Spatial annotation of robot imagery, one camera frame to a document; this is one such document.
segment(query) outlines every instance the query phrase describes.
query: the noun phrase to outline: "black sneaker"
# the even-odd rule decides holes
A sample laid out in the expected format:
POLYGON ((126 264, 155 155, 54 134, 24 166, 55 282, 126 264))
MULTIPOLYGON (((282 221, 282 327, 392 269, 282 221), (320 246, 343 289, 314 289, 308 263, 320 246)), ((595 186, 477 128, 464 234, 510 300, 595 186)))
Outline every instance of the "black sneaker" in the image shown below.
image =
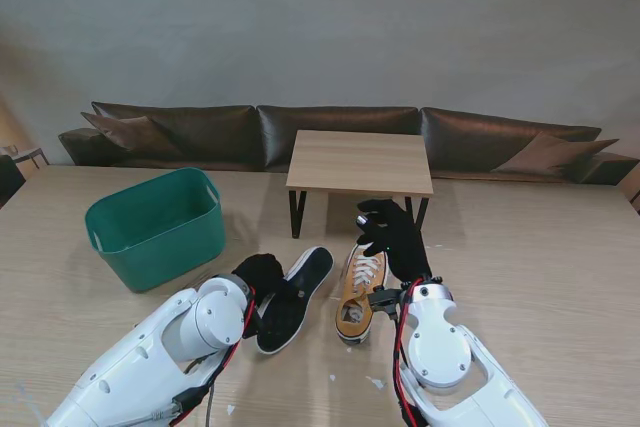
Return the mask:
POLYGON ((258 309, 264 330, 257 335, 258 350, 272 355, 284 349, 300 332, 313 294, 329 276, 333 257, 324 247, 312 247, 300 256, 284 279, 288 288, 269 295, 258 309))

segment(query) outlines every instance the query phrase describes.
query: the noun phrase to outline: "tabletop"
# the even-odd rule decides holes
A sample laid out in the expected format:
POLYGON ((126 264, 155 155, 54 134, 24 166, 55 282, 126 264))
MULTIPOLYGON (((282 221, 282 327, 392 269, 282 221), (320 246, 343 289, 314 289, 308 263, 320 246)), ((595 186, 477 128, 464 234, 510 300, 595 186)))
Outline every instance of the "tabletop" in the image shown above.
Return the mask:
POLYGON ((292 190, 430 197, 420 135, 299 130, 287 177, 292 190))
MULTIPOLYGON (((96 358, 177 290, 256 252, 275 254, 286 270, 312 245, 326 246, 335 267, 299 336, 267 358, 252 341, 240 344, 216 382, 212 425, 403 425, 389 384, 393 324, 376 314, 369 340, 352 348, 335 332, 361 198, 314 196, 296 240, 285 174, 209 172, 226 250, 134 294, 91 249, 83 216, 96 200, 165 172, 51 166, 0 210, 0 425, 38 425, 38 413, 47 417, 96 358)), ((550 425, 637 426, 640 219, 624 196, 604 186, 434 184, 423 236, 458 303, 452 320, 483 340, 550 425)), ((181 425, 202 426, 204 416, 200 407, 181 425)))

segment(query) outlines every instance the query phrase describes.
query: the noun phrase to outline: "leather sofa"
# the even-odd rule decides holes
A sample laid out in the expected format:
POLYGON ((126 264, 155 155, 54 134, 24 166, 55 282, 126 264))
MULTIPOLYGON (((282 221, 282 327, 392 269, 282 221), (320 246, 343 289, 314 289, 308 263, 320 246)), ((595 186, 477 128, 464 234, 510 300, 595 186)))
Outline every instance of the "leather sofa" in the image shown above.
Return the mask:
POLYGON ((115 119, 150 118, 178 146, 182 157, 133 157, 98 130, 82 128, 59 135, 76 165, 286 172, 298 130, 422 135, 434 178, 615 185, 639 162, 605 152, 576 165, 563 178, 492 173, 540 132, 569 141, 590 141, 601 129, 431 107, 157 108, 101 102, 92 106, 98 115, 115 119))

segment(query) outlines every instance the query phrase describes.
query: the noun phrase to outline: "throw pillow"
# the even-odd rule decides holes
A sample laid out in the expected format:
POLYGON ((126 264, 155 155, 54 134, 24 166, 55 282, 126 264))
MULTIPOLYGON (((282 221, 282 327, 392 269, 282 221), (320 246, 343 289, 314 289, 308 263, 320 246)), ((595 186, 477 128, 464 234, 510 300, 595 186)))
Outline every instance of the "throw pillow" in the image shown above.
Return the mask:
POLYGON ((541 133, 524 149, 491 172, 517 172, 562 177, 572 164, 588 160, 617 141, 618 139, 569 142, 541 133))
POLYGON ((86 112, 82 112, 82 116, 107 139, 133 155, 161 159, 183 157, 182 152, 148 117, 117 120, 86 112))

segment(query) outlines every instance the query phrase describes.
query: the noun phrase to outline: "white shoelace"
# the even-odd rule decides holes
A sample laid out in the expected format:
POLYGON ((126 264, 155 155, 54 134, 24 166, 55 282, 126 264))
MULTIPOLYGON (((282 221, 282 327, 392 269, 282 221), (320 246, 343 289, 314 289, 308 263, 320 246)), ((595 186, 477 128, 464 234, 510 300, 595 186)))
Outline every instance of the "white shoelace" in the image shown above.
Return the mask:
POLYGON ((355 269, 353 270, 353 292, 358 291, 360 284, 371 285, 371 280, 376 276, 379 269, 380 261, 377 257, 358 255, 355 269))

